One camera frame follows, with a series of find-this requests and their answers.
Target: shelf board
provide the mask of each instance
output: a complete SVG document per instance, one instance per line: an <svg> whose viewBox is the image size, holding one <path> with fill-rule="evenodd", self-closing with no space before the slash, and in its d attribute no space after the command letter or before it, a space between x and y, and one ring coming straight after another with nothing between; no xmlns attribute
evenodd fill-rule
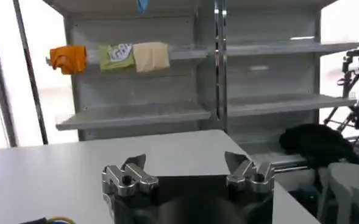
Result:
<svg viewBox="0 0 359 224"><path fill-rule="evenodd" d="M110 108L92 108L75 114L58 130L123 127L209 119L210 113L196 102L152 103Z"/></svg>
<svg viewBox="0 0 359 224"><path fill-rule="evenodd" d="M326 7L337 0L257 0L257 1L230 1L227 6L228 9L237 7L243 8L262 8L262 7L289 7L289 6L310 6L315 5L320 9Z"/></svg>
<svg viewBox="0 0 359 224"><path fill-rule="evenodd" d="M315 110L328 107L352 106L355 99L342 99L317 94L289 94L236 98L228 101L228 116L240 117L290 111Z"/></svg>
<svg viewBox="0 0 359 224"><path fill-rule="evenodd" d="M333 54L359 47L357 42L349 43L291 43L291 44L258 44L231 45L227 47L228 56L256 56L299 53Z"/></svg>
<svg viewBox="0 0 359 224"><path fill-rule="evenodd" d="M136 0L44 0L60 13L141 13ZM153 0L148 5L148 12L167 10L191 11L197 1L193 0Z"/></svg>
<svg viewBox="0 0 359 224"><path fill-rule="evenodd" d="M204 59L208 56L208 50L206 49L170 49L169 59L170 60L192 60L192 59ZM46 63L52 66L51 60L46 58ZM87 64L98 65L99 54L98 50L87 50Z"/></svg>
<svg viewBox="0 0 359 224"><path fill-rule="evenodd" d="M273 163L276 167L295 164L305 164L306 159L301 155L287 155L278 142L252 142L239 144L255 164Z"/></svg>

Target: cloth with print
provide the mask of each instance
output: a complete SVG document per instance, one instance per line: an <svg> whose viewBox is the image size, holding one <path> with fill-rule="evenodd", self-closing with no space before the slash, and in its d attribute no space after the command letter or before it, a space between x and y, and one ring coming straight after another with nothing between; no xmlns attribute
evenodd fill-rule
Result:
<svg viewBox="0 0 359 224"><path fill-rule="evenodd" d="M101 71L109 72L128 68L135 64L131 44L105 45L99 47L99 66Z"/></svg>

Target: cable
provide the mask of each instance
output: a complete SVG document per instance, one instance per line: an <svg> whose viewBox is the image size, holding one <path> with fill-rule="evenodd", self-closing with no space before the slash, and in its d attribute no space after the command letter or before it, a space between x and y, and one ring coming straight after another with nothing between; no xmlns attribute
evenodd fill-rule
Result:
<svg viewBox="0 0 359 224"><path fill-rule="evenodd" d="M53 218L48 219L48 223L52 224L55 222L65 222L68 224L76 224L72 219L67 218L67 217L58 216L58 217L53 217Z"/></svg>

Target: black cloth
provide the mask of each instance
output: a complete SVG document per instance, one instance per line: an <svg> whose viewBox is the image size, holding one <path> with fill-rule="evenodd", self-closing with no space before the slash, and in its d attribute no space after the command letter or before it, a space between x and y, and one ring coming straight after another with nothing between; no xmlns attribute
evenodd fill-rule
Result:
<svg viewBox="0 0 359 224"><path fill-rule="evenodd" d="M21 224L47 224L47 223L48 222L46 221L46 218L42 218L42 219L30 221L30 222L24 222L24 223L21 223Z"/></svg>
<svg viewBox="0 0 359 224"><path fill-rule="evenodd" d="M303 124L289 128L281 135L279 143L287 154L301 154L314 169L327 167L342 158L359 164L353 145L326 125Z"/></svg>

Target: folded cloth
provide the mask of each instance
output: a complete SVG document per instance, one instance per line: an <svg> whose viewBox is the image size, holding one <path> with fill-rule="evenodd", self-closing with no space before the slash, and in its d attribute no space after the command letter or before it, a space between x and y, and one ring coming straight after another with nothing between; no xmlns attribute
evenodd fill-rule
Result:
<svg viewBox="0 0 359 224"><path fill-rule="evenodd" d="M101 71L127 68L135 64L131 44L105 45L99 47L99 66Z"/></svg>
<svg viewBox="0 0 359 224"><path fill-rule="evenodd" d="M151 42L133 45L137 72L150 72L169 68L168 45Z"/></svg>
<svg viewBox="0 0 359 224"><path fill-rule="evenodd" d="M63 46L51 49L52 68L61 68L62 74L84 72L87 65L87 53L84 46Z"/></svg>

